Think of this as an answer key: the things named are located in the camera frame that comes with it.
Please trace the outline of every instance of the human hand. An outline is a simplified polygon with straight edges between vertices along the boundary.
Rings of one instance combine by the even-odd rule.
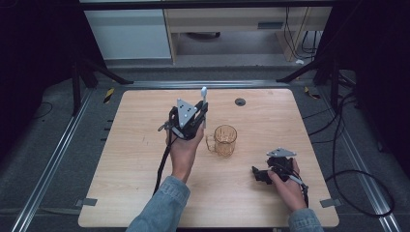
[[[199,142],[204,136],[203,123],[199,126],[196,132],[195,138],[191,140],[184,140],[178,138],[173,132],[166,131],[166,143],[168,142],[168,136],[171,134],[171,141],[175,141],[171,145],[171,151],[169,152],[172,160],[172,176],[180,179],[186,183],[190,175],[190,171],[195,161],[196,149]]]
[[[296,159],[293,159],[293,169],[299,173],[299,166],[296,162]],[[273,171],[268,171],[268,175],[271,180],[274,182],[277,191],[280,195],[280,198],[286,204],[291,212],[304,209],[307,207],[305,199],[302,195],[301,186],[293,181],[292,179],[288,179],[284,182],[277,173]]]

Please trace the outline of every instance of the black stand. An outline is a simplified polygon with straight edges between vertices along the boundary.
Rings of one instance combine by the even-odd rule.
[[[327,43],[325,42],[325,44],[322,44],[323,41],[321,42],[317,51],[317,55],[312,62],[291,73],[287,77],[278,79],[277,82],[288,83],[308,71],[317,70],[317,73],[313,79],[314,83],[316,85],[324,84],[330,77],[332,81],[331,106],[333,109],[337,109],[338,77],[340,66],[340,57],[338,52],[343,49],[343,45],[346,45],[345,43],[343,43],[343,39],[346,38],[349,33],[352,33],[350,30],[351,25],[354,25],[355,21],[359,20],[359,15],[357,15],[356,12],[358,11],[358,9],[364,7],[364,2],[368,1],[361,0],[355,6],[353,6],[353,8],[352,6],[348,6],[347,8],[334,7],[326,25],[323,39],[325,39],[325,35],[329,31],[330,33],[328,34],[334,35],[329,39]],[[340,19],[344,17],[346,19],[341,25],[335,25],[338,24],[340,22]]]
[[[126,80],[113,72],[110,72],[108,69],[100,67],[99,65],[95,64],[94,62],[88,59],[82,59],[81,63],[77,63],[74,61],[72,66],[72,78],[73,78],[73,115],[76,115],[78,109],[81,107],[81,92],[80,92],[80,82],[79,78],[81,77],[85,83],[87,88],[95,88],[98,84],[98,80],[94,76],[94,74],[90,71],[90,69],[100,72],[107,77],[115,80],[117,83],[126,85],[126,84],[133,84],[133,81]]]
[[[76,115],[81,107],[80,77],[87,88],[95,88],[98,84],[94,72],[102,73],[119,84],[133,84],[133,81],[126,80],[106,68],[91,27],[82,10],[58,8],[52,0],[39,0],[37,7],[40,9],[41,17],[44,17],[50,28],[54,30],[71,60],[73,115]]]

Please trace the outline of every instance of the black cable on floor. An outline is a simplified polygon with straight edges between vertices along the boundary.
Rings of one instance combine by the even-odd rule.
[[[337,138],[336,139],[339,139],[340,137],[341,137],[341,135],[343,134],[343,132],[344,132],[344,127],[343,127],[343,129],[341,130],[341,132],[337,135]],[[311,144],[319,144],[319,143],[329,143],[329,142],[333,142],[334,140],[333,139],[331,139],[331,140],[326,140],[326,141],[314,141],[314,142],[310,142]]]
[[[352,102],[356,102],[356,100],[348,101],[348,102],[346,102],[344,105],[347,105],[348,103],[352,103]],[[319,115],[319,114],[321,114],[321,113],[327,112],[327,111],[329,111],[330,109],[332,109],[332,108],[331,108],[331,107],[328,107],[327,109],[324,109],[324,110],[319,111],[319,112],[317,112],[317,113],[313,113],[313,114],[310,114],[310,115],[308,115],[308,116],[305,116],[305,117],[303,117],[302,119],[311,118],[311,117],[313,117],[313,116],[316,116],[316,115]]]
[[[353,207],[354,209],[356,209],[357,211],[359,211],[359,212],[361,212],[361,213],[363,213],[363,214],[365,214],[365,215],[367,215],[367,216],[369,216],[369,217],[373,217],[373,218],[386,217],[386,216],[388,216],[389,214],[391,214],[391,213],[393,212],[393,210],[395,209],[395,199],[394,199],[393,196],[390,194],[389,189],[388,189],[379,179],[377,179],[375,176],[373,176],[373,175],[371,175],[371,174],[369,174],[369,173],[366,173],[366,172],[361,171],[361,170],[355,170],[355,169],[348,169],[348,170],[343,170],[343,171],[336,172],[336,141],[337,141],[337,133],[338,133],[339,127],[340,127],[340,125],[341,125],[341,120],[342,120],[343,104],[344,104],[344,101],[345,101],[345,100],[347,100],[348,98],[350,98],[350,97],[352,97],[352,96],[353,96],[353,93],[351,93],[351,94],[347,95],[345,98],[343,98],[343,99],[341,100],[341,102],[340,102],[341,107],[338,107],[339,112],[337,112],[337,114],[339,114],[339,119],[338,119],[338,122],[337,122],[336,131],[335,131],[335,134],[334,134],[333,149],[332,149],[332,173],[333,173],[333,174],[332,174],[330,177],[326,178],[325,181],[328,182],[328,181],[330,181],[330,180],[334,180],[335,186],[336,186],[336,189],[337,189],[337,192],[340,194],[340,196],[343,198],[343,200],[344,200],[345,202],[347,202],[350,206],[352,206],[352,207]],[[337,183],[337,176],[343,175],[343,174],[346,174],[346,173],[360,173],[360,174],[363,174],[363,175],[366,175],[366,176],[372,178],[372,179],[387,193],[387,195],[389,196],[390,202],[391,202],[390,210],[389,210],[388,212],[384,213],[384,214],[374,214],[374,213],[367,212],[366,210],[364,210],[364,209],[358,207],[358,206],[355,205],[351,200],[349,200],[349,199],[341,192],[340,187],[339,187],[339,185],[338,185],[338,183]]]
[[[356,100],[349,101],[349,102],[342,102],[342,103],[337,107],[335,116],[333,117],[333,119],[332,119],[331,122],[329,122],[327,125],[325,125],[323,128],[321,128],[321,129],[319,129],[319,130],[316,130],[316,131],[314,131],[314,132],[310,132],[308,135],[311,136],[311,135],[317,134],[317,133],[319,133],[319,132],[324,131],[325,129],[327,129],[327,128],[336,120],[336,118],[337,118],[337,116],[338,116],[338,113],[340,112],[339,109],[340,109],[341,107],[344,107],[344,106],[347,105],[348,103],[351,103],[351,102],[356,102]],[[327,109],[322,110],[322,111],[320,111],[320,112],[317,112],[317,113],[308,115],[308,116],[304,117],[303,119],[306,119],[306,118],[309,118],[309,117],[318,115],[318,114],[323,113],[323,112],[326,112],[326,111],[328,111],[328,110],[330,110],[330,109],[331,109],[331,108],[327,108]]]
[[[49,114],[49,113],[51,112],[51,110],[52,110],[52,108],[53,108],[52,103],[47,102],[47,101],[43,101],[42,104],[48,104],[48,105],[50,106],[49,110],[48,110],[45,114],[42,114],[42,115],[40,115],[40,116],[35,116],[35,117],[33,117],[33,119],[43,118],[45,115],[47,115],[47,114]]]

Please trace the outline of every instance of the denim sleeve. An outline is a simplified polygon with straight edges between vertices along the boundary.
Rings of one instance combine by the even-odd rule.
[[[297,210],[290,215],[288,220],[291,232],[316,232],[323,231],[319,219],[313,210],[305,208]]]
[[[166,177],[127,232],[175,231],[189,197],[190,190],[182,181]]]

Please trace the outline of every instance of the wooden table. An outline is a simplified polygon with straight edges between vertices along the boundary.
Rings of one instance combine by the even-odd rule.
[[[158,128],[178,98],[191,104],[200,90],[140,90],[124,94],[102,152],[78,223],[83,227],[127,227],[150,199],[165,131]],[[246,100],[237,106],[235,100]],[[288,210],[273,186],[256,182],[254,165],[266,169],[266,153],[282,147],[296,152],[301,176],[309,186],[309,207],[323,226],[337,226],[334,207],[322,208],[330,194],[293,95],[287,89],[210,89],[207,128],[227,124],[238,132],[233,155],[222,158],[199,144],[188,187],[191,194],[180,227],[283,227]],[[162,179],[171,173],[171,161]]]

